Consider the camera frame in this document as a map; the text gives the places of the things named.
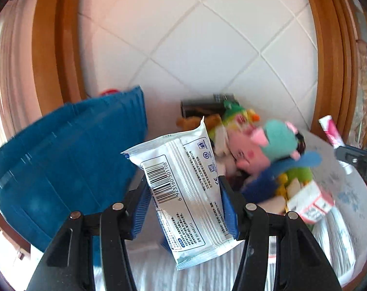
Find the pink white tube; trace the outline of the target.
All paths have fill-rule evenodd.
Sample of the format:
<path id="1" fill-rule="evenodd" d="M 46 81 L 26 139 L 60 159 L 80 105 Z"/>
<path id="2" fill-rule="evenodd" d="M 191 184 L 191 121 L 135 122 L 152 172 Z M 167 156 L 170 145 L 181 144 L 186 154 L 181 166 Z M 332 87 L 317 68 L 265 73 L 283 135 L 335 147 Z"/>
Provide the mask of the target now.
<path id="1" fill-rule="evenodd" d="M 338 160 L 347 175 L 351 174 L 353 169 L 350 163 L 347 162 L 347 148 L 341 138 L 338 129 L 331 115 L 324 116 L 318 120 L 322 130 L 324 131 L 329 143 L 334 148 L 335 158 Z"/>

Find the white wet wipes pack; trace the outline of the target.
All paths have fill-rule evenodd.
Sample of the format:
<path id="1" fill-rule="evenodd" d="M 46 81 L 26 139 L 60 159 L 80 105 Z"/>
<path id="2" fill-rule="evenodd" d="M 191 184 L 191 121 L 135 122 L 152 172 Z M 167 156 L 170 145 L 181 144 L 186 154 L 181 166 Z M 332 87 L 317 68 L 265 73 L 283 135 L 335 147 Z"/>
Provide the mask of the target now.
<path id="1" fill-rule="evenodd" d="M 179 270 L 224 255 L 239 243 L 224 220 L 219 174 L 205 122 L 157 137 L 123 155 L 144 171 Z"/>

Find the pink white medicine box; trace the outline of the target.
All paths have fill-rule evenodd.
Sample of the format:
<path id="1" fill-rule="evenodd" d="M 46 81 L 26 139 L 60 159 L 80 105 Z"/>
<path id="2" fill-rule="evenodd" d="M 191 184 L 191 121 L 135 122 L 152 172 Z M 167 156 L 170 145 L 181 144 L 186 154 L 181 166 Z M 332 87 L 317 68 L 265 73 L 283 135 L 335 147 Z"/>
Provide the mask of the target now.
<path id="1" fill-rule="evenodd" d="M 332 195 L 314 180 L 287 201 L 287 209 L 296 212 L 308 224 L 315 224 L 335 206 Z"/>

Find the dark blue fuzzy brush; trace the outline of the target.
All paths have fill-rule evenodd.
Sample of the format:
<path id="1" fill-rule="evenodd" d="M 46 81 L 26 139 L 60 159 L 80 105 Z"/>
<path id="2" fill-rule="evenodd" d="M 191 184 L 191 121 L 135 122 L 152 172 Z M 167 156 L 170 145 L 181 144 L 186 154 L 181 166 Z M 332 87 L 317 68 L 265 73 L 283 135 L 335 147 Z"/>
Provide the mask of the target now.
<path id="1" fill-rule="evenodd" d="M 290 165 L 281 163 L 270 166 L 262 171 L 255 180 L 246 183 L 240 190 L 240 193 L 242 193 L 247 202 L 254 204 L 268 200 L 273 197 L 276 189 L 279 187 L 279 182 L 277 182 L 278 176 L 285 173 L 290 167 Z"/>

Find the blue plastic crate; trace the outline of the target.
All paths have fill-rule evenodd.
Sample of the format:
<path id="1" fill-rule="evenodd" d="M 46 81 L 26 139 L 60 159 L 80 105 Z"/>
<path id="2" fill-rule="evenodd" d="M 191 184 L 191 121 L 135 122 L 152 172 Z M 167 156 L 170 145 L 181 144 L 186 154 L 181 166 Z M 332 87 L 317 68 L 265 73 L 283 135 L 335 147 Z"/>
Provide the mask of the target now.
<path id="1" fill-rule="evenodd" d="M 44 251 L 73 211 L 122 200 L 137 171 L 124 151 L 147 136 L 140 87 L 67 104 L 0 148 L 0 211 Z"/>

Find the pink pig plush toy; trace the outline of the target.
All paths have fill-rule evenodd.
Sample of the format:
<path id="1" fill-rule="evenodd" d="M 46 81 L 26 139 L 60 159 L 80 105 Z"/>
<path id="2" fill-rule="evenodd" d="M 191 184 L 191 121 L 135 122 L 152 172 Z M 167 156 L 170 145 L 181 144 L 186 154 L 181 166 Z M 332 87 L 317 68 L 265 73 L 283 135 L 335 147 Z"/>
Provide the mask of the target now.
<path id="1" fill-rule="evenodd" d="M 256 128 L 228 129 L 227 135 L 236 168 L 250 176 L 279 160 L 297 161 L 305 153 L 305 138 L 288 121 L 269 120 Z"/>

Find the green yellow plush toy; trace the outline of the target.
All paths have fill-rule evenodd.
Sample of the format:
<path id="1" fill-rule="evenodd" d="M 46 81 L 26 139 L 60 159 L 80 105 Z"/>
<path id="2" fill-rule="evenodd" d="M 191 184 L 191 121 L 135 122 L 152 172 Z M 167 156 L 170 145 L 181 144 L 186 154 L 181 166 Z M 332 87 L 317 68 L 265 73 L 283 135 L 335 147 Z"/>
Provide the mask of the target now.
<path id="1" fill-rule="evenodd" d="M 260 121 L 260 116 L 253 109 L 245 109 L 239 103 L 234 101 L 224 101 L 223 106 L 225 108 L 225 112 L 221 117 L 221 124 L 209 131 L 209 137 L 212 141 L 214 141 L 216 137 L 217 129 L 240 129 L 241 126 L 253 125 Z"/>

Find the red container behind crate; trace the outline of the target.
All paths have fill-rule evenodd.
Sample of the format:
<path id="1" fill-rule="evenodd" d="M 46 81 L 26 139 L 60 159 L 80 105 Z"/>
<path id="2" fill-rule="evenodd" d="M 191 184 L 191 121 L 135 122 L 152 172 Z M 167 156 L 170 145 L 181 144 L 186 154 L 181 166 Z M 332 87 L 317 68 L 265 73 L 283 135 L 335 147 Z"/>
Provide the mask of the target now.
<path id="1" fill-rule="evenodd" d="M 105 91 L 102 91 L 99 95 L 101 97 L 104 97 L 104 96 L 108 96 L 108 95 L 115 95 L 117 93 L 120 93 L 120 91 L 117 90 L 117 89 L 107 89 Z"/>

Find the brown teddy bear plush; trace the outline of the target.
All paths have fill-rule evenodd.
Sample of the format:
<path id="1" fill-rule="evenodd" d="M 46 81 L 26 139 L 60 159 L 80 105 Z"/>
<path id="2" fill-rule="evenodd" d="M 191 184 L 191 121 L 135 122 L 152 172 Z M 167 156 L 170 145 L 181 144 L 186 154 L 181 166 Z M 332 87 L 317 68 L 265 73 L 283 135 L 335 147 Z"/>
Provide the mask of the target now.
<path id="1" fill-rule="evenodd" d="M 212 114 L 204 118 L 200 118 L 197 116 L 192 116 L 188 118 L 179 117 L 176 120 L 175 124 L 182 131 L 191 131 L 198 128 L 202 120 L 204 121 L 208 132 L 215 129 L 222 123 L 222 119 L 219 114 Z"/>

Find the black box at wall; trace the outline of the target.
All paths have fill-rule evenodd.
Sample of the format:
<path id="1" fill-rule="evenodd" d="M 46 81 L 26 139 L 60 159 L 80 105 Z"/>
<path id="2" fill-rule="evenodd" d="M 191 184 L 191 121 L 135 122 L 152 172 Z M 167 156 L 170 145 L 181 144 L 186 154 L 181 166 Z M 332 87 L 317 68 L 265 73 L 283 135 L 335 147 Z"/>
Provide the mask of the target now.
<path id="1" fill-rule="evenodd" d="M 191 98 L 181 101 L 181 115 L 184 118 L 209 116 L 219 114 L 222 116 L 226 112 L 224 103 L 230 101 L 237 103 L 233 95 L 213 94 L 210 96 Z"/>

